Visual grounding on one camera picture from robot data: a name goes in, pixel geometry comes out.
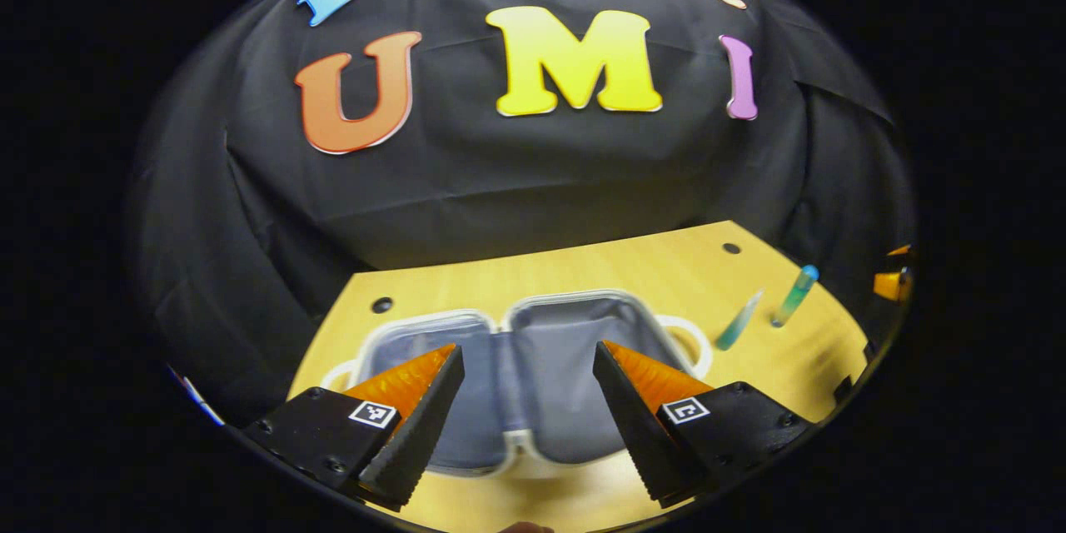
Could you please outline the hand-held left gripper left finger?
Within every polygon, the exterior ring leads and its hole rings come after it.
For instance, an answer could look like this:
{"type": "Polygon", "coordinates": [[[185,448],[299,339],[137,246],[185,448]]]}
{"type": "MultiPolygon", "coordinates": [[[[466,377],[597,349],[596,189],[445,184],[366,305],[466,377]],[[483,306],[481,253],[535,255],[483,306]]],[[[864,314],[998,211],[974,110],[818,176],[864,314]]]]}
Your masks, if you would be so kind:
{"type": "Polygon", "coordinates": [[[464,378],[463,351],[448,344],[346,391],[309,386],[242,434],[320,487],[398,511],[427,468],[464,378]]]}

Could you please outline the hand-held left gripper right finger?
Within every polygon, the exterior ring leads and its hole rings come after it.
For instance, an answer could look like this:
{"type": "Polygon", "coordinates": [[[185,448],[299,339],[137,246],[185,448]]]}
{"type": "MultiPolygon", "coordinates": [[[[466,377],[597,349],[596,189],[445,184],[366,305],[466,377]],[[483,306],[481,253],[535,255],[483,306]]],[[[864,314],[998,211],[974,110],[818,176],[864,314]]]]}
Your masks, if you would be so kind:
{"type": "Polygon", "coordinates": [[[749,382],[715,388],[612,341],[597,343],[591,372],[663,508],[726,491],[814,427],[749,382]]]}

